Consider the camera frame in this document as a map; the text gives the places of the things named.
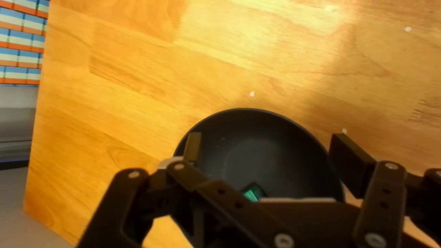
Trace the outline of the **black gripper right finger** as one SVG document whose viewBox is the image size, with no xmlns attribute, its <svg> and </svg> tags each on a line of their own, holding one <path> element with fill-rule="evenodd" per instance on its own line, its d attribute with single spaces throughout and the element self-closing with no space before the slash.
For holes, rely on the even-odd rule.
<svg viewBox="0 0 441 248">
<path fill-rule="evenodd" d="M 346 133 L 334 133 L 330 165 L 351 192 L 362 199 L 352 232 L 357 248 L 426 248 L 404 232 L 404 219 L 441 243 L 441 174 L 422 176 L 396 161 L 375 159 Z"/>
</svg>

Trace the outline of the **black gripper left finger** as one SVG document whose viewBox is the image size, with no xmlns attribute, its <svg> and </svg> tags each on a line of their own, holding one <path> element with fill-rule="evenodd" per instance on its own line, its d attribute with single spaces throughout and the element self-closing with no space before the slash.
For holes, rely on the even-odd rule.
<svg viewBox="0 0 441 248">
<path fill-rule="evenodd" d="M 206 177 L 196 161 L 202 135 L 159 165 L 118 172 L 78 248 L 141 248 L 153 221 L 171 216 L 195 248 L 228 245 L 295 248 L 294 231 L 222 180 Z"/>
</svg>

